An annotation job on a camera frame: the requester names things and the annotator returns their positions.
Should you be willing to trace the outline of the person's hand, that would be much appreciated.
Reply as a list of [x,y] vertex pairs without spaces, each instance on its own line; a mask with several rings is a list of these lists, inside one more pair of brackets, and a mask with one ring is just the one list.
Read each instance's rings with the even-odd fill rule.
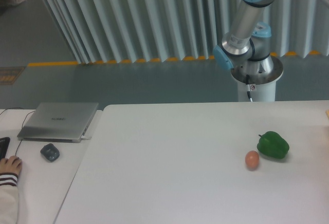
[[3,158],[0,163],[0,173],[19,177],[22,167],[22,159],[17,156]]

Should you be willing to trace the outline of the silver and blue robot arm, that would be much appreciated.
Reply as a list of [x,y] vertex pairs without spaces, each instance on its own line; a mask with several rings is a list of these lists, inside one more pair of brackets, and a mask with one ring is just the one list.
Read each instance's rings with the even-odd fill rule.
[[[253,32],[264,9],[273,1],[241,0],[229,32],[223,36],[221,44],[213,48],[219,66],[231,70],[245,60],[261,61],[270,55],[269,50],[263,48],[267,41],[261,41],[257,47],[252,38],[262,38]],[[328,6],[328,0],[321,1]]]

